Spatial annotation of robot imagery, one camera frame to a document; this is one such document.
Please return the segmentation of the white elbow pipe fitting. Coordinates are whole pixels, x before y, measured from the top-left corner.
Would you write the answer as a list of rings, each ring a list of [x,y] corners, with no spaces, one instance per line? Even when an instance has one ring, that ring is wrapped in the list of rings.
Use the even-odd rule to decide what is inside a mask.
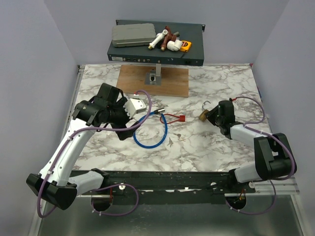
[[[182,47],[182,41],[181,40],[176,40],[176,41],[169,41],[167,43],[167,49],[171,51],[179,51],[180,48]]]

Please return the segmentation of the blue cable lock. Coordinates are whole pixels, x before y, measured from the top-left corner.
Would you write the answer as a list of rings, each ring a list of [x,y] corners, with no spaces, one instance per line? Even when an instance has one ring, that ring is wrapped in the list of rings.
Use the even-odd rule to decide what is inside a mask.
[[[137,145],[145,149],[153,149],[165,141],[168,134],[168,125],[164,112],[164,108],[150,112],[144,127],[133,134],[133,139]]]

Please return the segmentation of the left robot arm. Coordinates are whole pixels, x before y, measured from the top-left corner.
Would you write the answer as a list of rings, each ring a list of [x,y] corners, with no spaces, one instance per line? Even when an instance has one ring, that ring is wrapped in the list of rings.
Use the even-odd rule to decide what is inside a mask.
[[[119,88],[103,83],[90,100],[76,104],[68,131],[49,162],[38,174],[30,174],[27,185],[38,197],[59,209],[71,206],[78,195],[90,190],[104,194],[109,189],[109,174],[99,169],[71,177],[70,174],[86,143],[103,124],[111,125],[120,140],[131,137],[139,127],[126,124],[138,113],[144,112],[146,105],[138,95],[124,96]]]

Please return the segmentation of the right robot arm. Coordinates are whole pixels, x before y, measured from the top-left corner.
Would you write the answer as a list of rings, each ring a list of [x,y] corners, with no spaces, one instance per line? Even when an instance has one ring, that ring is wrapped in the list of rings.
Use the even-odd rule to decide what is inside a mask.
[[[270,134],[249,127],[236,120],[233,100],[223,100],[212,110],[199,116],[220,129],[221,134],[253,148],[254,163],[228,172],[227,189],[239,192],[244,183],[266,180],[286,180],[297,171],[288,139],[285,134]]]

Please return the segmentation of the brass padlock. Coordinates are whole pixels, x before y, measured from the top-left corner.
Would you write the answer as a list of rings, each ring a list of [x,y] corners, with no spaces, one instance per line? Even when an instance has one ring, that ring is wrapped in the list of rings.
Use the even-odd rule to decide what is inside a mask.
[[[204,122],[207,119],[206,114],[209,112],[209,110],[205,108],[206,104],[211,104],[211,102],[209,100],[206,100],[202,104],[202,113],[199,115],[199,120],[202,122]]]

